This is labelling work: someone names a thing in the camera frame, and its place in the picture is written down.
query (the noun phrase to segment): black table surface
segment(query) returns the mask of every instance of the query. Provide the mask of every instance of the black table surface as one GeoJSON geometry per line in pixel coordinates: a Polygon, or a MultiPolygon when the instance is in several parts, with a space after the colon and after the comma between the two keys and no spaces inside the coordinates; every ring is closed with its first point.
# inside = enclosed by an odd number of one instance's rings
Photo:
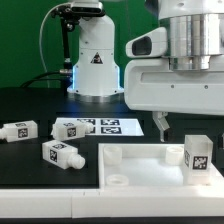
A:
{"type": "MultiPolygon", "coordinates": [[[[161,143],[152,113],[132,111],[124,102],[91,104],[69,99],[60,89],[0,89],[0,128],[5,123],[34,120],[38,138],[7,143],[0,140],[0,189],[75,189],[98,188],[99,143],[161,143]],[[86,136],[67,141],[78,147],[86,159],[81,170],[62,170],[42,159],[42,143],[52,140],[52,124],[57,117],[136,118],[144,132],[141,137],[86,136]]],[[[213,163],[222,172],[224,153],[216,147],[224,130],[224,118],[218,116],[169,114],[173,129],[171,143],[183,143],[186,134],[206,134],[214,142],[213,163]]],[[[0,219],[0,223],[166,223],[223,224],[224,217],[161,217],[106,219],[0,219]]]]}

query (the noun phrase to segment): green wall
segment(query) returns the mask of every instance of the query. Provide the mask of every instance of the green wall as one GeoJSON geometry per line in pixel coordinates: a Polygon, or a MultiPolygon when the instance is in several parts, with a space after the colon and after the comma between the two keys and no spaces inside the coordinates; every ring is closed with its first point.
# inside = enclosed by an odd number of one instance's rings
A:
{"type": "MultiPolygon", "coordinates": [[[[0,87],[16,87],[43,73],[38,39],[41,22],[46,13],[61,0],[1,0],[0,13],[0,87]]],[[[124,69],[129,58],[126,43],[157,27],[157,21],[144,8],[144,0],[106,2],[104,8],[116,26],[115,61],[124,69]]],[[[78,57],[78,28],[69,36],[73,63],[78,57]]],[[[49,71],[63,65],[59,19],[47,20],[43,36],[44,57],[49,71]]]]}

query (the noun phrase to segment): warning label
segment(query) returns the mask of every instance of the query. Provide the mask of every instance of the warning label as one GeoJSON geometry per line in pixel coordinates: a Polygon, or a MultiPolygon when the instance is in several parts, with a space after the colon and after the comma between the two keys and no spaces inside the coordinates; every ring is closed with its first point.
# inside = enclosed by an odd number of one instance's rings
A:
{"type": "Polygon", "coordinates": [[[103,64],[103,61],[97,52],[96,55],[94,56],[93,60],[91,61],[92,64],[103,64]]]}

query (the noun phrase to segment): white cube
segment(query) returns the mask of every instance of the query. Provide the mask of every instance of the white cube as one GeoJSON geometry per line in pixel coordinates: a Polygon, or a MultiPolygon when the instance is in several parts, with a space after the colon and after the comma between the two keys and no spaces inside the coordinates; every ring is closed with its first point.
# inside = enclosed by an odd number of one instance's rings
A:
{"type": "Polygon", "coordinates": [[[213,142],[206,135],[186,135],[184,145],[184,184],[210,184],[213,142]]]}

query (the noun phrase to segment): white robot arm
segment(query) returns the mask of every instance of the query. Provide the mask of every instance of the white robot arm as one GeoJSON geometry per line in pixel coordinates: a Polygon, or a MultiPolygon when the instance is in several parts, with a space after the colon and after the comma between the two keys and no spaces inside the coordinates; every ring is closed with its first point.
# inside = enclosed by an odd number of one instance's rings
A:
{"type": "Polygon", "coordinates": [[[105,15],[103,4],[98,0],[70,2],[72,12],[80,16],[80,33],[79,60],[73,67],[69,97],[85,102],[110,102],[122,98],[120,69],[114,62],[113,21],[105,15]]]}
{"type": "Polygon", "coordinates": [[[224,115],[220,103],[224,98],[224,1],[146,0],[145,5],[158,16],[159,29],[166,30],[156,38],[156,46],[163,50],[157,50],[157,55],[153,49],[144,52],[138,43],[150,38],[153,46],[151,37],[158,30],[127,44],[129,56],[145,58],[126,67],[127,105],[153,111],[161,139],[169,127],[164,123],[165,112],[224,115]]]}

